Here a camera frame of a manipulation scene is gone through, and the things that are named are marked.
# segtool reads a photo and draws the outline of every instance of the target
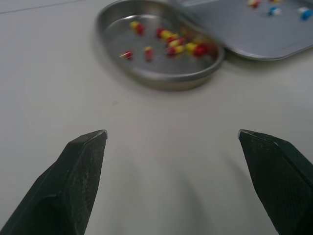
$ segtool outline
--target blue and white capsule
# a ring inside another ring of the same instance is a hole
[[[298,12],[301,15],[301,20],[303,21],[307,21],[312,16],[312,11],[307,7],[299,8]]]
[[[269,16],[279,16],[281,14],[282,14],[282,10],[278,6],[272,6],[268,12]]]

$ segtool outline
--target pill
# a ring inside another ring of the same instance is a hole
[[[202,57],[207,54],[207,49],[204,45],[197,45],[193,54],[197,57]]]
[[[282,10],[279,7],[277,7],[277,6],[272,6],[269,9],[269,12],[268,12],[269,16],[278,16],[278,15],[281,15],[281,14],[282,14]]]
[[[145,30],[143,24],[139,23],[138,21],[131,22],[131,28],[139,35],[142,35]]]
[[[161,39],[163,39],[164,41],[166,41],[169,37],[171,37],[173,35],[172,32],[168,31],[168,30],[163,30],[160,33]]]
[[[298,12],[301,15],[301,19],[303,21],[308,20],[312,16],[312,11],[308,9],[307,7],[301,7],[298,9]]]
[[[260,6],[261,0],[248,0],[248,6],[252,9],[256,9]]]
[[[152,57],[153,57],[153,49],[152,47],[145,47],[145,59],[146,61],[148,62],[151,62],[152,61]]]
[[[166,43],[170,43],[170,42],[176,40],[178,37],[179,37],[178,34],[172,34],[170,37],[168,37],[168,38],[166,39]]]
[[[197,44],[195,44],[195,43],[187,43],[187,45],[186,45],[186,49],[190,53],[193,53],[194,50],[196,49],[196,47],[197,47]]]
[[[269,0],[271,3],[280,3],[282,0]]]
[[[205,44],[188,43],[186,49],[189,53],[197,57],[202,57],[208,53],[208,48]]]
[[[168,44],[169,47],[177,47],[185,44],[184,38],[178,38]]]
[[[130,60],[133,57],[133,53],[130,50],[128,50],[128,51],[124,52],[123,54],[121,54],[120,57],[124,57],[124,58]]]
[[[183,46],[167,48],[167,54],[168,55],[176,55],[176,54],[182,53],[183,51],[184,51]]]
[[[164,31],[165,29],[164,28],[158,28],[156,30],[156,37],[157,38],[161,38],[161,33]]]

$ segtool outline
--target stainless steel dish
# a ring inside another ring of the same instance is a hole
[[[130,22],[145,25],[143,36],[136,35]],[[156,38],[156,29],[167,28],[189,41],[214,45],[216,56],[196,58],[182,53],[175,58],[166,55],[165,44]],[[98,15],[96,30],[100,41],[118,66],[142,83],[162,90],[188,90],[205,83],[224,58],[224,50],[209,35],[185,20],[166,3],[150,0],[123,0],[105,7]],[[146,62],[144,48],[153,47],[152,62]],[[133,60],[120,55],[131,50]]]
[[[313,20],[302,21],[300,7],[313,0],[284,0],[280,16],[269,16],[269,0],[252,10],[247,0],[168,0],[228,50],[253,60],[280,60],[313,47]]]

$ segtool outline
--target white table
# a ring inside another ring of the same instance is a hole
[[[280,62],[229,55],[205,86],[150,90],[94,46],[84,0],[0,14],[0,226],[79,135],[107,129],[87,235],[275,235],[239,129],[313,161],[313,52]]]

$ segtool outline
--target red capsule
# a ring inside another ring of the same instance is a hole
[[[120,57],[124,57],[125,59],[130,60],[133,58],[133,53],[130,50],[128,50],[128,51],[124,52],[123,54],[121,54]]]

